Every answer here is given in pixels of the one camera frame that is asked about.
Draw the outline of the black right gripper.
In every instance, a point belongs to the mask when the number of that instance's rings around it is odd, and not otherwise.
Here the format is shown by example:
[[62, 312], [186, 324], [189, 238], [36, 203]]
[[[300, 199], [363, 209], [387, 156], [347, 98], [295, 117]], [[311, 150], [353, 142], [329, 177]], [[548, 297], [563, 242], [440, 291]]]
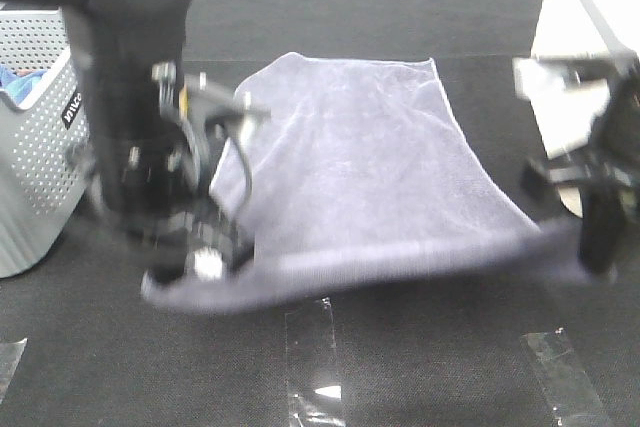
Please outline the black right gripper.
[[575, 189], [581, 204], [579, 259], [592, 274], [603, 275], [626, 223], [639, 221], [639, 150], [581, 146], [553, 158], [529, 158], [521, 183], [536, 200], [552, 191]]

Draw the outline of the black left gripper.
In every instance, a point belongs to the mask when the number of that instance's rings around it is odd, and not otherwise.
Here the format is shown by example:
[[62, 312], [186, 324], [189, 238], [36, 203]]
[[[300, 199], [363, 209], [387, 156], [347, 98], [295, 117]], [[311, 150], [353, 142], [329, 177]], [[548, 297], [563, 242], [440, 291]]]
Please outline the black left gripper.
[[126, 236], [180, 250], [153, 262], [144, 278], [161, 286], [218, 281], [225, 266], [252, 259], [255, 240], [238, 221], [243, 207], [229, 210], [210, 192], [219, 165], [214, 133], [222, 131], [240, 159], [246, 205], [253, 190], [247, 147], [269, 112], [219, 84], [200, 85], [173, 61], [78, 78], [89, 144], [74, 158], [93, 202]]

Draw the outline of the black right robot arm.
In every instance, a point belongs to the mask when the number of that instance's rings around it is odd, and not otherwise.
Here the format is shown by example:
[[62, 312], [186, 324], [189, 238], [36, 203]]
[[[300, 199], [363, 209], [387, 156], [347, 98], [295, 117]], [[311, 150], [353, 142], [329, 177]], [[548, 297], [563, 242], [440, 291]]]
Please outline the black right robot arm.
[[563, 79], [604, 80], [609, 88], [586, 142], [552, 158], [529, 158], [522, 174], [523, 187], [534, 198], [553, 188], [578, 190], [578, 259], [601, 274], [612, 267], [627, 225], [639, 220], [639, 62], [632, 60], [621, 71], [604, 59], [549, 59], [542, 65]]

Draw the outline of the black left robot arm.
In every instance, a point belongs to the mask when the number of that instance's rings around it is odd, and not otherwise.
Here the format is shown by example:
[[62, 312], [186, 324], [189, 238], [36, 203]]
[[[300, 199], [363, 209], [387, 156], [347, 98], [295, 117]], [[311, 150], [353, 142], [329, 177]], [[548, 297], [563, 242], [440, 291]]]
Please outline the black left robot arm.
[[99, 215], [129, 238], [200, 250], [236, 275], [254, 240], [211, 194], [213, 134], [243, 154], [269, 118], [183, 69], [193, 0], [3, 0], [60, 9], [89, 140], [70, 153]]

